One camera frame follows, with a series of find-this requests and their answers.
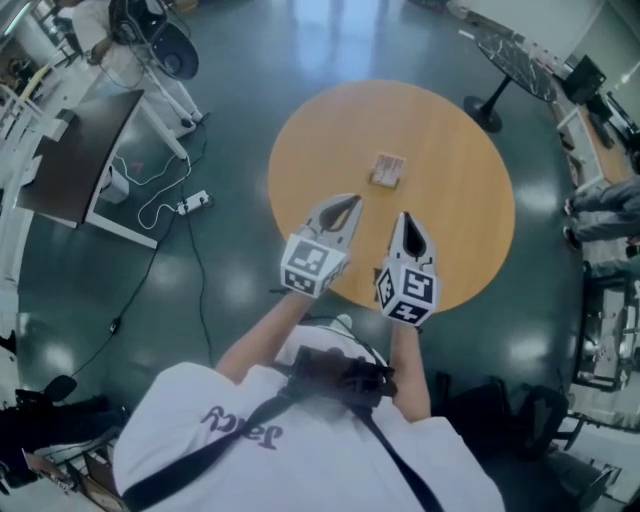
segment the white cable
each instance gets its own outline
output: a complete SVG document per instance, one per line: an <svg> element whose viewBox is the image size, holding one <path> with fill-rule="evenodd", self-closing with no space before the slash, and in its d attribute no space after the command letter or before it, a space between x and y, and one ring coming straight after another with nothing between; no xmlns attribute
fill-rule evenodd
<svg viewBox="0 0 640 512"><path fill-rule="evenodd" d="M160 174L156 174L155 176L151 176L151 178L149 178L147 181L143 181L142 183L140 183L139 181L136 181L131 176L129 176L129 168L127 167L127 162L124 161L124 158L119 157L118 155L115 155L115 157L118 160L120 160L122 162L122 165L124 166L124 175L127 177L127 179L129 181L131 181L132 183L135 183L139 187L144 187L146 184L151 183L153 180L159 178L160 176L163 176L164 173L167 172L167 168L169 167L169 164L175 158L175 156L176 155L173 155L171 158L169 158L169 160L167 160L167 163L165 164L164 169L162 170L162 172Z"/></svg>
<svg viewBox="0 0 640 512"><path fill-rule="evenodd" d="M158 175L156 175L156 176L153 176L153 177L149 178L147 181L145 181L145 182L143 182L143 183L138 183L136 180L134 180L134 179L132 179L132 178L130 178L130 177L129 177L129 174L128 174L128 172L127 172L127 164L125 163L124 159L120 158L118 155L115 155L115 157L116 157L117 159L122 160L122 163L124 164L124 168L125 168L125 175L126 175L127 179L129 179L130 181L132 181L133 183L135 183L136 185L139 185L139 186L146 185L146 184L147 184L147 183L149 183L150 181L153 181L153 180L155 180L156 178L159 178L160 176L162 176L162 175L166 172L167 168L169 167L169 164L170 164L170 163L171 163L171 161L175 158L175 156L176 156L176 155L173 155L171 158L169 158L169 160L167 160L167 163L166 163L166 164L165 164L165 166L164 166L164 170L163 170L160 174L158 174ZM157 198L160 194L162 194L163 192L166 192L166 191L167 191L167 190L169 190L170 188L175 187L176 185L179 185L180 183L182 183L184 180L186 180L186 179L189 177L189 175L191 174L191 159L189 158L189 155L187 155L187 165L189 166L189 168L188 168L188 170L187 170L187 174L185 174L185 175L184 175L182 178L180 178L178 181L176 181L176 182L172 183L171 185L169 185L169 186L167 186L167 187L163 188L162 190L159 190L158 192L156 192L156 193L154 194L154 196L153 196L151 199L149 199L149 200L148 200L144 205L142 205L142 208L140 208L140 209L138 210L138 224L140 224L140 226L142 226L142 228L143 228L143 229L151 230L151 229L153 229L153 228L156 226L156 224L158 223L158 217L160 216L160 210L162 210L162 208L168 208L168 209L169 209L169 210L171 210L172 212L174 212L174 213L176 212L176 209L175 209L173 206L169 206L168 204L163 203L163 204L161 204L161 205L158 207L158 209L156 210L156 217L155 217L155 219L154 219L154 221L153 221L153 224L151 224L151 226L146 226L146 225L144 224L144 222L142 222L142 219L140 219L140 214L142 213L142 211L143 211L147 206L149 206L151 203L153 203L153 202L156 200L156 198Z"/></svg>

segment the reflective floor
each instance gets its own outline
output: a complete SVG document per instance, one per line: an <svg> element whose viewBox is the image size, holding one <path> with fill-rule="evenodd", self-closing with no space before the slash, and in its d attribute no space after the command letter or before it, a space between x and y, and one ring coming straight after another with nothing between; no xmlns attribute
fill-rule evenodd
<svg viewBox="0 0 640 512"><path fill-rule="evenodd" d="M201 58L187 87L200 110L211 112L204 159L185 189L204 188L215 198L212 209L191 217L207 270L205 319L215 361L279 299L269 290L279 287L284 242L269 205L267 166L279 130L300 105L336 84L378 78L416 84L461 106L465 96L488 97L503 76L458 34L473 27L402 0L209 0L186 20ZM567 162L548 105L512 84L496 108L504 129L492 140L516 201L513 244L483 292L424 325L425 369L430 378L451 373L454 391L489 375L513 386L555 388L570 378L582 293L580 254L566 250L560 235L560 207L571 190ZM186 138L192 159L204 137L199 130ZM140 179L169 157L142 122L119 153L130 167L141 164L132 167ZM132 187L130 199L105 207L107 214L136 226L139 206L183 172L175 164L166 180ZM174 190L163 201L178 197ZM153 210L144 212L147 222ZM165 210L153 236L168 223ZM34 220L20 284L18 355L26 385L44 387L95 353L150 257L148 249L89 226L72 232ZM186 221L176 217L120 332L78 375L77 396L107 392L131 406L163 368L207 364L200 284ZM359 338L388 351L389 327L377 312L332 293L313 309L341 312L353 316Z"/></svg>

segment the desk leg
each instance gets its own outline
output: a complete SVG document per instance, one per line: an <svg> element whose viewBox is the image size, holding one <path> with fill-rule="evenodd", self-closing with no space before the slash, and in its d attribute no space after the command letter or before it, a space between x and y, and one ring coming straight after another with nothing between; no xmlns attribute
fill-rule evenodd
<svg viewBox="0 0 640 512"><path fill-rule="evenodd" d="M132 242L142 244L145 247L149 247L151 249L155 249L156 247L158 247L158 242L156 242L153 238L141 235L140 233L137 233L129 228L125 228L120 224L116 224L115 222L103 217L102 215L98 215L96 212L90 212L87 215L85 222L93 224L94 226L98 226L99 228L105 229L107 231L111 231L116 235L127 238Z"/></svg>
<svg viewBox="0 0 640 512"><path fill-rule="evenodd" d="M162 140L165 141L167 146L169 146L173 150L173 152L180 160L186 160L187 151L182 147L182 144L178 142L178 139L173 136L169 128L167 128L167 126L162 122L162 119L160 119L158 114L153 111L153 109L149 106L147 100L145 100L144 98L140 100L140 108L149 123L151 123L153 129L158 135L160 135Z"/></svg>
<svg viewBox="0 0 640 512"><path fill-rule="evenodd" d="M509 85L509 82L511 82L511 78L505 76L500 86L496 89L496 92L494 92L487 101L483 101L476 96L467 96L464 99L464 111L469 114L469 117L478 123L485 132L498 133L502 130L502 119L500 119L498 113L493 110L493 107L502 94L502 91Z"/></svg>

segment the white t-shirt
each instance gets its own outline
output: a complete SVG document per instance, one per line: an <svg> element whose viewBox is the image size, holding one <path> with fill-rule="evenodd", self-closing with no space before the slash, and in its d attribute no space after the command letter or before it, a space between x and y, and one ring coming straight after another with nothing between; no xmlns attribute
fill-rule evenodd
<svg viewBox="0 0 640 512"><path fill-rule="evenodd" d="M73 8L73 31L84 53L91 51L100 41L111 36L109 3L110 0L83 0ZM140 81L141 74L141 67L135 59L134 51L138 59L144 61L147 58L146 50L141 47L114 44L100 65L104 70L118 73L123 84L130 87L136 81Z"/></svg>
<svg viewBox="0 0 640 512"><path fill-rule="evenodd" d="M300 345L371 356L351 339L297 327L278 361L291 364ZM286 383L279 372L252 368L242 384L182 363L162 372L122 432L114 454L124 492L169 463L233 431ZM410 424L383 398L373 418L445 512L504 511L502 498L444 418ZM159 511L422 510L380 442L343 405L325 399L295 404L254 428L202 477L152 509Z"/></svg>

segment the power strip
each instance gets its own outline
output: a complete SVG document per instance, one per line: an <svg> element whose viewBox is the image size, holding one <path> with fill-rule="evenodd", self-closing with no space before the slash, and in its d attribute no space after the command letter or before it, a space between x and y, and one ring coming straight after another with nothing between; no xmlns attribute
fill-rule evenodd
<svg viewBox="0 0 640 512"><path fill-rule="evenodd" d="M204 190L193 194L192 196L187 197L185 201L180 201L178 203L178 213L180 215L186 215L187 213L191 213L198 208L202 208L203 206L211 206L213 204L213 199L209 194L207 194Z"/></svg>

